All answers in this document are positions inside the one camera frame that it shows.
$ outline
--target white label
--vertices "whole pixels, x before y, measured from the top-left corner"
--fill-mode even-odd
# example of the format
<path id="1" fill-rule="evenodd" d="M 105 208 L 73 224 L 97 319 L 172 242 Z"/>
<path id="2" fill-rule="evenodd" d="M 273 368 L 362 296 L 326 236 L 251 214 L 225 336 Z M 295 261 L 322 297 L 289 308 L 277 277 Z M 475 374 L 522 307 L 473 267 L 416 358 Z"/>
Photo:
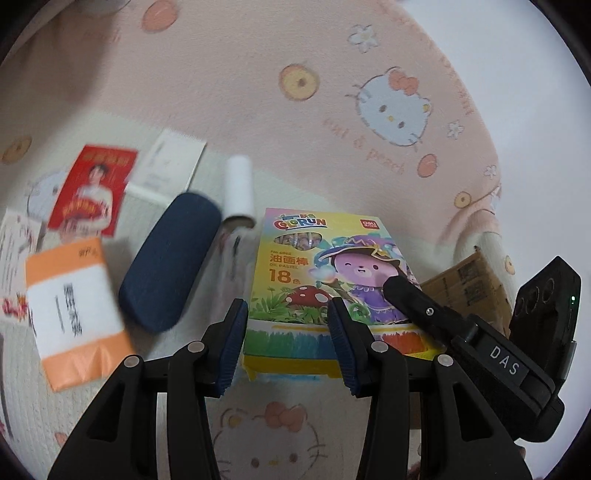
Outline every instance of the white label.
<path id="1" fill-rule="evenodd" d="M 45 280 L 27 296 L 41 359 L 124 329 L 104 265 Z"/>

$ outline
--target cardboard box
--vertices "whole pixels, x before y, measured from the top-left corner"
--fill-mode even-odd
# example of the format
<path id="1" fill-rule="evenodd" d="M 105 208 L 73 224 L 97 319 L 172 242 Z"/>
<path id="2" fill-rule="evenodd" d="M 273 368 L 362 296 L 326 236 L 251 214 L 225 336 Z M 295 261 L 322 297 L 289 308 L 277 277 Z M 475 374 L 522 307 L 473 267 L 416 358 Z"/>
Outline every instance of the cardboard box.
<path id="1" fill-rule="evenodd" d="M 454 267 L 421 284 L 423 291 L 463 316 L 478 315 L 509 338 L 512 309 L 503 284 L 486 259 L 476 252 Z"/>

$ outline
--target white flower print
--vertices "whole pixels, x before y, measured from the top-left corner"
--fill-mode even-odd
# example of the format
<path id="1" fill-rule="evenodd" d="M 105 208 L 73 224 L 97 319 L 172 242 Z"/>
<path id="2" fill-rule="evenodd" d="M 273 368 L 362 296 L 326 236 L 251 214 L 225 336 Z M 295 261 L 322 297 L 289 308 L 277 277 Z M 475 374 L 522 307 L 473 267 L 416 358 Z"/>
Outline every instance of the white flower print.
<path id="1" fill-rule="evenodd" d="M 493 177 L 496 177 L 496 165 L 489 165 L 487 168 L 484 169 L 485 177 L 489 177 L 491 180 Z"/>
<path id="2" fill-rule="evenodd" d="M 447 131 L 447 137 L 448 138 L 453 137 L 454 140 L 457 140 L 459 135 L 464 131 L 464 127 L 462 125 L 460 125 L 460 122 L 458 120 L 448 124 L 447 128 L 449 129 Z"/>
<path id="3" fill-rule="evenodd" d="M 361 53 L 366 53 L 370 48 L 377 47 L 378 41 L 375 39 L 374 28 L 371 25 L 362 27 L 361 25 L 355 25 L 353 27 L 355 33 L 349 37 L 349 43 L 351 45 L 358 45 Z"/>

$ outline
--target red mushroom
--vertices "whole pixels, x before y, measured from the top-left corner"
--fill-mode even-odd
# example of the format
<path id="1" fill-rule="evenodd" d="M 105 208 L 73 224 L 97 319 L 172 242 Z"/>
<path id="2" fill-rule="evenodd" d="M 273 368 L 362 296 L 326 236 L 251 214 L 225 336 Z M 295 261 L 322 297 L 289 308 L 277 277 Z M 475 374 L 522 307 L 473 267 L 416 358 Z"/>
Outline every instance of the red mushroom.
<path id="1" fill-rule="evenodd" d="M 285 301 L 290 308 L 298 309 L 302 307 L 326 307 L 330 297 L 328 294 L 314 285 L 302 285 L 294 288 L 294 291 L 285 297 Z"/>

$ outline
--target oil pastel box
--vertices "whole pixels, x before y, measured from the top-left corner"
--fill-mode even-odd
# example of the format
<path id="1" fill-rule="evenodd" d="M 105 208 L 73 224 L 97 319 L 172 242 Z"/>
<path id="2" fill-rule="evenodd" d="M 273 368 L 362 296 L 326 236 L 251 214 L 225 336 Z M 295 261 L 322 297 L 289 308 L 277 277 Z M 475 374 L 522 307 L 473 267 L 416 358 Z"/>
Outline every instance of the oil pastel box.
<path id="1" fill-rule="evenodd" d="M 383 296 L 387 278 L 418 287 L 376 217 L 267 209 L 256 258 L 243 365 L 249 375 L 340 377 L 326 324 L 331 297 L 353 320 L 406 355 L 432 359 L 439 346 Z"/>

